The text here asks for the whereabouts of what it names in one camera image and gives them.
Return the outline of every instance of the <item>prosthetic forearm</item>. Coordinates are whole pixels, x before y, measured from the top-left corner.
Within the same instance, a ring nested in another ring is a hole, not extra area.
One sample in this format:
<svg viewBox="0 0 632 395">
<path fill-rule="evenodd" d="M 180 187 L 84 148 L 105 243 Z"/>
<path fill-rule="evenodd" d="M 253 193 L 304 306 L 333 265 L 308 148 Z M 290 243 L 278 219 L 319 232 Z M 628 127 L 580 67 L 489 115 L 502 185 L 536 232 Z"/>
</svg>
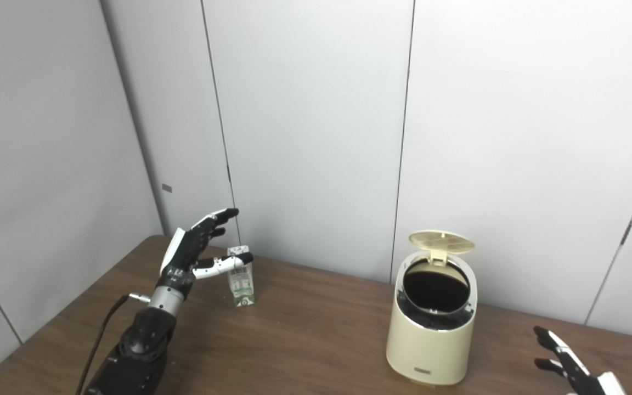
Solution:
<svg viewBox="0 0 632 395">
<path fill-rule="evenodd" d="M 147 303 L 121 335 L 97 374 L 90 381 L 88 395 L 151 395 L 165 370 L 167 345 L 172 340 L 177 314 L 191 286 L 198 278 L 225 273 L 252 262 L 253 255 L 196 260 L 211 238 L 223 235 L 216 228 L 238 215 L 238 209 L 211 213 L 190 230 L 178 229 L 165 252 L 160 278 L 151 297 L 130 294 Z"/>
</svg>

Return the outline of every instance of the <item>black cable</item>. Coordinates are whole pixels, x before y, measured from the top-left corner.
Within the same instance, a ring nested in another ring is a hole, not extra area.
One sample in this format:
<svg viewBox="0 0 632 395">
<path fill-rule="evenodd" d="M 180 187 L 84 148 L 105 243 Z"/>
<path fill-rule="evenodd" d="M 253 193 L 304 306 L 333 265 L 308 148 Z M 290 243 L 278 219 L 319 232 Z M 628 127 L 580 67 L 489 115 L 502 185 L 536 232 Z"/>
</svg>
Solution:
<svg viewBox="0 0 632 395">
<path fill-rule="evenodd" d="M 99 343 L 101 343 L 101 337 L 103 336 L 104 330 L 106 329 L 106 324 L 109 323 L 109 320 L 111 319 L 112 315 L 116 313 L 116 310 L 118 310 L 121 307 L 121 305 L 126 302 L 126 300 L 128 300 L 128 295 L 123 295 L 122 297 L 118 298 L 116 303 L 114 303 L 114 305 L 111 307 L 109 312 L 106 314 L 106 318 L 104 318 L 104 322 L 101 324 L 101 327 L 99 328 L 99 334 L 97 335 L 97 339 L 94 342 L 92 351 L 89 353 L 89 358 L 87 359 L 87 363 L 84 366 L 84 370 L 82 371 L 82 377 L 80 377 L 80 384 L 77 385 L 77 392 L 75 392 L 75 395 L 80 395 L 82 393 L 82 387 L 84 386 L 84 382 L 87 378 L 87 373 L 89 372 L 89 367 L 92 364 L 92 360 L 94 359 L 96 350 L 97 348 L 99 348 Z"/>
</svg>

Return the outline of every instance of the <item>black fingertip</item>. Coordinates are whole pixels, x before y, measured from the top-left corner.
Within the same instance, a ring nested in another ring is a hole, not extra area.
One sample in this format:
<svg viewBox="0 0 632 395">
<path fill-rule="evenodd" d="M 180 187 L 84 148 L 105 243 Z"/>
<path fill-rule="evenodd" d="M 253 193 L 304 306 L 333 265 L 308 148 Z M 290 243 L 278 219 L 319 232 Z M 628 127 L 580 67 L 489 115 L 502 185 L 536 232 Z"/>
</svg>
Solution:
<svg viewBox="0 0 632 395">
<path fill-rule="evenodd" d="M 243 252 L 243 253 L 239 253 L 238 255 L 235 256 L 236 258 L 240 259 L 241 261 L 243 261 L 244 263 L 250 263 L 253 262 L 254 258 L 253 254 L 250 252 Z"/>
<path fill-rule="evenodd" d="M 233 209 L 225 209 L 222 212 L 216 215 L 216 225 L 223 225 L 228 222 L 229 219 L 236 217 L 238 215 L 239 210 L 235 207 Z"/>
<path fill-rule="evenodd" d="M 534 362 L 535 362 L 536 367 L 539 368 L 540 370 L 555 372 L 562 377 L 565 376 L 565 371 L 560 366 L 557 366 L 555 365 L 555 363 L 552 363 L 552 360 L 545 359 L 545 358 L 535 358 Z"/>
<path fill-rule="evenodd" d="M 216 228 L 213 230 L 213 232 L 211 232 L 211 237 L 217 238 L 218 236 L 223 236 L 225 234 L 226 234 L 225 228 Z"/>
<path fill-rule="evenodd" d="M 537 326 L 537 325 L 535 325 L 535 326 L 533 327 L 533 332 L 535 332 L 535 334 L 536 334 L 538 337 L 550 337 L 550 335 L 549 335 L 549 333 L 548 333 L 548 332 L 550 332 L 550 331 L 549 331 L 549 330 L 547 330 L 546 328 L 541 327 L 541 326 Z"/>
</svg>

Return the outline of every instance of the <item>wall panel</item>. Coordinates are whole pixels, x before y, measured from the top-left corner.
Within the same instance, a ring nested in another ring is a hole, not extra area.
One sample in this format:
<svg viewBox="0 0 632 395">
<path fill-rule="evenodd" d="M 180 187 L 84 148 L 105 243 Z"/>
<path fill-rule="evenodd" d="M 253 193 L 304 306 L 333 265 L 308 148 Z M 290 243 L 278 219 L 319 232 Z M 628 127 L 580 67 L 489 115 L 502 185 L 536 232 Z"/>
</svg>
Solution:
<svg viewBox="0 0 632 395">
<path fill-rule="evenodd" d="M 584 322 L 632 215 L 632 2 L 416 3 L 394 265 L 477 243 L 484 303 Z"/>
</svg>

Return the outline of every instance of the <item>robotic arm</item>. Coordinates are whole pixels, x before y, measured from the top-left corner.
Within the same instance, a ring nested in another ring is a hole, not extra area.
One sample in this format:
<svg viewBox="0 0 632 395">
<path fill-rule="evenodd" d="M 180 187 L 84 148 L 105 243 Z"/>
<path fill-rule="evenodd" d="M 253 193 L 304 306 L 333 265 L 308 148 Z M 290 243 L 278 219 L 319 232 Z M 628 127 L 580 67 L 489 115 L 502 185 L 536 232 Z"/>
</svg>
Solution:
<svg viewBox="0 0 632 395">
<path fill-rule="evenodd" d="M 225 233 L 217 228 L 238 215 L 238 209 L 210 213 L 190 230 L 177 229 L 160 268 L 160 278 L 152 297 L 139 294 L 125 295 L 112 308 L 113 312 L 128 299 L 137 298 L 147 303 L 136 314 L 133 323 L 121 335 L 86 388 L 87 395 L 152 395 L 160 384 L 167 362 L 167 345 L 172 340 L 177 314 L 187 299 L 196 279 L 225 273 L 253 261 L 249 252 L 221 258 L 196 260 L 211 238 Z M 86 377 L 88 361 L 77 393 Z"/>
<path fill-rule="evenodd" d="M 538 343 L 554 352 L 560 360 L 557 362 L 553 359 L 536 358 L 536 366 L 568 379 L 574 395 L 625 395 L 621 383 L 612 372 L 602 373 L 598 377 L 592 376 L 584 363 L 557 335 L 539 326 L 534 327 L 533 331 L 538 336 Z"/>
</svg>

